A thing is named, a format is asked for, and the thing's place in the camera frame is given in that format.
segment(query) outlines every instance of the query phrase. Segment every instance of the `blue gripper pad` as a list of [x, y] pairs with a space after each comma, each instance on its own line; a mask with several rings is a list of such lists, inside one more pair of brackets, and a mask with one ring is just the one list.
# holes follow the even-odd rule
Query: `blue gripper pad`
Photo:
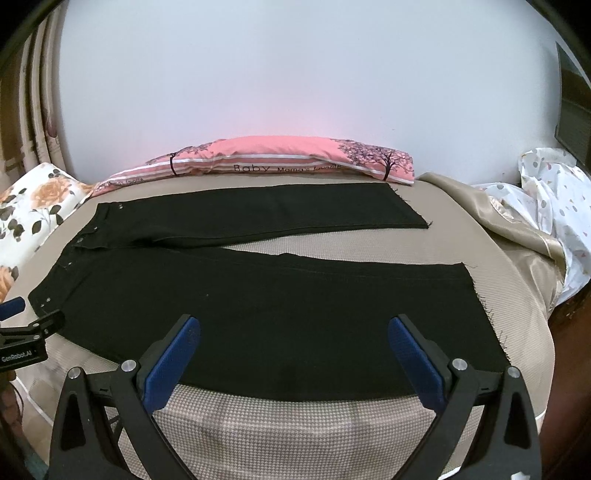
[[[174, 387], [199, 345], [201, 328], [199, 321], [188, 315], [181, 317], [186, 319], [176, 333], [172, 341], [155, 362], [152, 370], [145, 377], [143, 388], [143, 403], [146, 411], [152, 415], [156, 410], [164, 408], [168, 403]], [[168, 341], [168, 336], [161, 342]]]
[[0, 303], [0, 322], [3, 322], [10, 317], [14, 317], [17, 313], [21, 313], [25, 309], [25, 300], [22, 297], [17, 297], [12, 300]]
[[445, 410], [443, 379], [398, 317], [388, 325], [388, 342], [423, 407], [439, 414]]

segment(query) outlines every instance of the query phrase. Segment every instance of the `curtain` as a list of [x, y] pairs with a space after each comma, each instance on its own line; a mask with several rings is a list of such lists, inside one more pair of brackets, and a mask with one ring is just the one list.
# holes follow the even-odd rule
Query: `curtain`
[[0, 192], [43, 162], [67, 171], [56, 130], [53, 58], [64, 6], [27, 38], [0, 78]]

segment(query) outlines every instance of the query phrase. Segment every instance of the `bed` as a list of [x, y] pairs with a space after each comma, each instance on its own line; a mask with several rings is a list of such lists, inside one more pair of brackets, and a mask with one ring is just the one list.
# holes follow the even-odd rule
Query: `bed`
[[[93, 216], [98, 203], [226, 187], [361, 181], [376, 180], [355, 173], [224, 174], [164, 179], [109, 192], [90, 199], [51, 234], [21, 270], [7, 299], [27, 298], [65, 244]], [[413, 186], [392, 188], [426, 221], [433, 221], [427, 231], [387, 229], [295, 235], [231, 248], [351, 261], [463, 262], [506, 354], [524, 374], [541, 427], [554, 365], [547, 319], [561, 281], [560, 269], [550, 258], [548, 239], [501, 216], [484, 193], [445, 177], [428, 174]], [[157, 301], [156, 292], [155, 288], [153, 301]], [[25, 325], [34, 319], [27, 302], [26, 310], [6, 324]], [[115, 367], [59, 335], [47, 341], [47, 350], [48, 361], [18, 372], [27, 404], [23, 428], [46, 461], [51, 419], [67, 371], [74, 366], [91, 373]], [[480, 408], [474, 408], [446, 473], [460, 466], [480, 412]], [[346, 468], [351, 472], [348, 478], [386, 479], [416, 447], [433, 413], [422, 408], [416, 397], [291, 403], [178, 385], [166, 408], [156, 412], [155, 418], [199, 478], [329, 479], [342, 478], [339, 472]], [[146, 478], [125, 433], [120, 447], [132, 472]]]

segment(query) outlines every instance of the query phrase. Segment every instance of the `white pillow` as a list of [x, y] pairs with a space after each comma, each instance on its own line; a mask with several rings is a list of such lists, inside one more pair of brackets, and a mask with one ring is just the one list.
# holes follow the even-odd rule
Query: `white pillow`
[[93, 185], [42, 163], [0, 193], [0, 302], [49, 234], [81, 204]]

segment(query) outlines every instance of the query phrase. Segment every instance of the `white wall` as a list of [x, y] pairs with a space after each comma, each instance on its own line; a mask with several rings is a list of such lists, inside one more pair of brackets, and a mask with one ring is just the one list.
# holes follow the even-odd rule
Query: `white wall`
[[556, 40], [525, 0], [70, 0], [61, 140], [84, 181], [265, 134], [514, 181], [521, 153], [556, 145]]

